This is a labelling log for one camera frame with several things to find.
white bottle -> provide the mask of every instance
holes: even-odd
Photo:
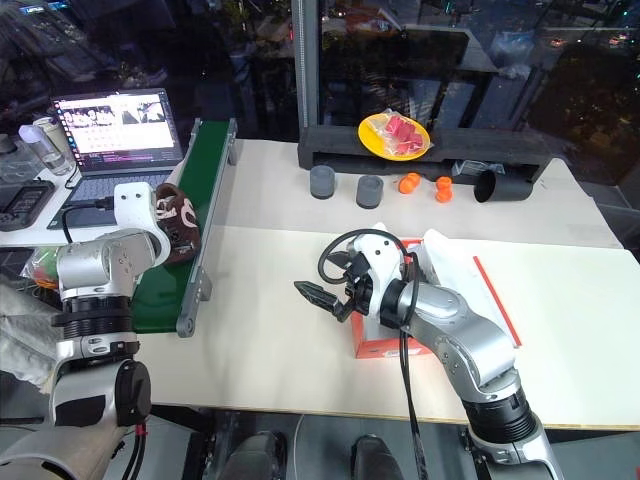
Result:
[[[18,134],[54,175],[65,175],[73,170],[73,164],[60,153],[42,128],[22,125]]]

red line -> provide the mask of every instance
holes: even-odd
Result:
[[[487,276],[487,272],[485,271],[484,267],[480,263],[480,259],[474,255],[473,261],[476,262],[476,266],[478,267],[478,270],[480,270],[480,275],[482,275],[484,282],[487,284],[487,287],[489,287],[489,291],[491,292],[491,295],[493,296],[493,299],[495,300],[496,305],[498,305],[498,308],[500,309],[500,313],[502,313],[502,316],[504,317],[504,321],[507,322],[507,327],[509,327],[509,331],[511,332],[511,336],[513,336],[513,340],[516,342],[516,345],[518,347],[522,346],[522,342],[520,342],[520,337],[518,337],[518,334],[516,333],[516,329],[511,323],[511,318],[509,317],[509,314],[507,313],[507,311],[504,309],[504,305],[502,305],[502,302],[500,301],[500,297],[498,297],[498,293],[496,292],[496,289],[493,288],[493,284],[491,283],[491,280],[489,280],[489,277]]]

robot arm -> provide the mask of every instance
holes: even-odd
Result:
[[[151,410],[146,367],[130,301],[138,277],[169,255],[146,183],[118,185],[121,230],[58,251],[63,313],[50,415],[54,428],[31,433],[0,455],[0,477],[98,480],[127,428]]]
[[[331,253],[338,240],[350,236],[355,239],[347,252]],[[398,242],[387,232],[366,229],[327,247],[320,275],[330,283],[346,283],[346,305],[310,282],[295,286],[313,304],[339,312],[341,321],[356,310],[428,347],[462,401],[477,449],[498,465],[541,463],[546,478],[563,480],[542,423],[525,398],[509,338],[453,290],[409,279]],[[325,259],[345,270],[341,279],[327,278]]]

black cup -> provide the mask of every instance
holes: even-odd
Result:
[[[502,175],[485,170],[478,176],[473,194],[480,203],[512,202],[526,200],[532,190],[533,183],[518,175]]]

laptop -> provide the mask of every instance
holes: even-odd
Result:
[[[53,99],[82,178],[49,223],[62,228],[71,205],[113,195],[120,183],[163,183],[182,160],[167,92],[162,88],[57,97]],[[73,210],[69,228],[115,225],[113,211]]]

